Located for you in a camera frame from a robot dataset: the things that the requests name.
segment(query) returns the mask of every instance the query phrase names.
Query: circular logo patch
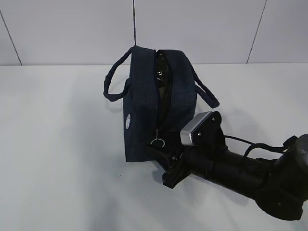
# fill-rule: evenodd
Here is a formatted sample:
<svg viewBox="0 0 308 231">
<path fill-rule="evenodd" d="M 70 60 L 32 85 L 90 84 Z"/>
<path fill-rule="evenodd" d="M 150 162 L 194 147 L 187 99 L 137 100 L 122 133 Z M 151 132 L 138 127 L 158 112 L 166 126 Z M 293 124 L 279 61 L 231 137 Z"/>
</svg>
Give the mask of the circular logo patch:
<svg viewBox="0 0 308 231">
<path fill-rule="evenodd" d="M 130 126 L 130 114 L 128 114 L 126 117 L 125 128 L 128 129 L 129 126 Z"/>
</svg>

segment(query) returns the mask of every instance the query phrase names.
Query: fabric bag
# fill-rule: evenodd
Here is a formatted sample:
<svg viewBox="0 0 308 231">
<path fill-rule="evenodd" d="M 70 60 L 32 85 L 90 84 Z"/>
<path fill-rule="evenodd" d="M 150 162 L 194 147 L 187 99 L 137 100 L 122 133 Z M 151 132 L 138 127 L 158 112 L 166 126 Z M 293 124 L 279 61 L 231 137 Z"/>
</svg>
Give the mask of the fabric bag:
<svg viewBox="0 0 308 231">
<path fill-rule="evenodd" d="M 161 132 L 181 131 L 194 116 L 197 93 L 210 107 L 219 106 L 218 100 L 198 78 L 182 51 L 160 50 L 159 52 L 164 53 L 172 75 L 170 94 L 167 99 L 161 98 L 160 89 L 157 86 L 158 52 L 155 50 L 139 46 L 130 48 L 112 66 L 104 81 L 103 94 L 108 100 L 113 102 L 123 98 L 126 161 L 153 160 L 146 152 L 146 145 L 150 140 L 159 139 Z M 130 54 L 130 74 L 124 89 L 119 94 L 110 94 L 111 79 L 117 67 Z"/>
</svg>

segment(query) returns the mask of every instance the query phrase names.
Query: bag strap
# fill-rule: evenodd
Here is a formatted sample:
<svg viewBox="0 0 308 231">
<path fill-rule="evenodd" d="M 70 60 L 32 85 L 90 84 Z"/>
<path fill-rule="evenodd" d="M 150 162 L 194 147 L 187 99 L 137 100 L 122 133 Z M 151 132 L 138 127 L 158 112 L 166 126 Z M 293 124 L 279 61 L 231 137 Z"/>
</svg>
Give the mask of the bag strap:
<svg viewBox="0 0 308 231">
<path fill-rule="evenodd" d="M 120 66 L 128 57 L 129 55 L 132 53 L 133 51 L 133 47 L 131 47 L 110 69 L 109 73 L 106 75 L 106 79 L 104 81 L 104 96 L 109 99 L 111 102 L 117 101 L 121 98 L 123 98 L 129 89 L 129 86 L 131 84 L 131 80 L 130 78 L 128 78 L 125 82 L 125 86 L 124 89 L 121 93 L 119 94 L 109 94 L 109 86 L 111 83 L 111 79 L 114 76 L 114 73 L 117 69 L 118 66 Z"/>
<path fill-rule="evenodd" d="M 197 85 L 195 85 L 196 92 L 201 96 L 201 98 L 211 107 L 215 108 L 219 106 L 219 101 L 216 99 L 214 94 L 201 82 L 198 75 L 196 74 L 194 68 L 191 65 L 192 75 L 194 80 L 197 82 Z"/>
</svg>

